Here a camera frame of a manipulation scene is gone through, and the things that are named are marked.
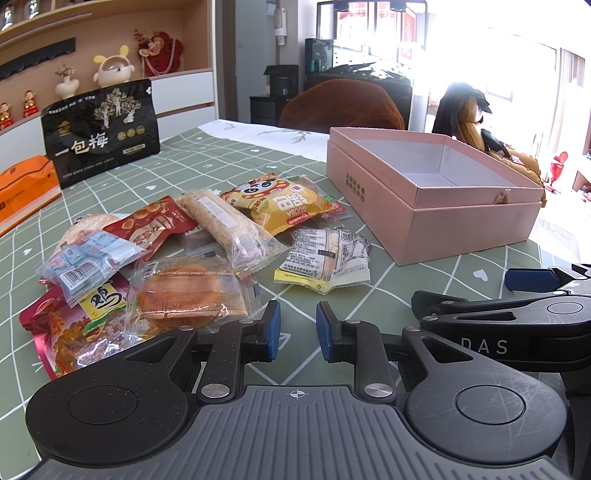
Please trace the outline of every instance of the yellow snack bag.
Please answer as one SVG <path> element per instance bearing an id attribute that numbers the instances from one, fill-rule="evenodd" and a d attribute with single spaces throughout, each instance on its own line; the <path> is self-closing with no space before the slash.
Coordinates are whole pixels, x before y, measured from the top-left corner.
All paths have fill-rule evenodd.
<path id="1" fill-rule="evenodd" d="M 274 173 L 239 185 L 220 197 L 233 207 L 250 210 L 252 219 L 273 236 L 335 208 L 313 190 Z"/>

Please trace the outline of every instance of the wrapped pastry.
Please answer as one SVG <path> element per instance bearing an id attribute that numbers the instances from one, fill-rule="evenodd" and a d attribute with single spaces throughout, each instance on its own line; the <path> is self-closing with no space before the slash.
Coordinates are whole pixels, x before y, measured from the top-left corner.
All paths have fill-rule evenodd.
<path id="1" fill-rule="evenodd" d="M 126 320 L 175 328 L 216 330 L 260 308 L 254 277 L 239 280 L 224 258 L 176 257 L 139 262 L 131 279 Z"/>
<path id="2" fill-rule="evenodd" d="M 240 278 L 262 269 L 287 249 L 209 189 L 188 192 L 178 202 L 224 247 L 234 273 Z"/>

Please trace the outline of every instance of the crosshair marking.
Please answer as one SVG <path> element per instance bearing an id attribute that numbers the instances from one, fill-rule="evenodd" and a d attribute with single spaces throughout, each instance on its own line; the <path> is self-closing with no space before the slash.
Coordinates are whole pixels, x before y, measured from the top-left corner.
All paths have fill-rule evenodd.
<path id="1" fill-rule="evenodd" d="M 288 395 L 293 398 L 301 398 L 304 395 L 307 395 L 307 393 L 302 392 L 302 390 L 294 390 L 292 392 L 289 392 Z"/>

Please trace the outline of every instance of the red stool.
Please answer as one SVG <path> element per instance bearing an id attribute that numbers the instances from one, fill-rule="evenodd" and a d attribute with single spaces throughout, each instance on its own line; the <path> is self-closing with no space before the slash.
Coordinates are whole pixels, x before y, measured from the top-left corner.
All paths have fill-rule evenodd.
<path id="1" fill-rule="evenodd" d="M 557 155 L 552 159 L 552 163 L 550 164 L 550 179 L 546 177 L 545 181 L 545 183 L 547 183 L 547 185 L 545 185 L 546 190 L 548 190 L 549 192 L 556 192 L 556 189 L 552 186 L 552 184 L 560 178 L 560 175 L 562 174 L 562 170 L 564 168 L 564 163 L 566 162 L 568 157 L 568 153 L 562 152 L 560 155 Z"/>

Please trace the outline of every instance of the wrapped cookie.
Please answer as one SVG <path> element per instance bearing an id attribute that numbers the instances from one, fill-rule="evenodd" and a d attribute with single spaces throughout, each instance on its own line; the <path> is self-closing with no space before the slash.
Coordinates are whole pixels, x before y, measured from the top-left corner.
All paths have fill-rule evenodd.
<path id="1" fill-rule="evenodd" d="M 188 192 L 178 202 L 224 247 L 234 273 L 240 278 L 262 269 L 287 249 L 209 189 Z"/>
<path id="2" fill-rule="evenodd" d="M 276 283 L 303 285 L 322 295 L 333 288 L 369 284 L 370 241 L 347 230 L 301 228 Z"/>

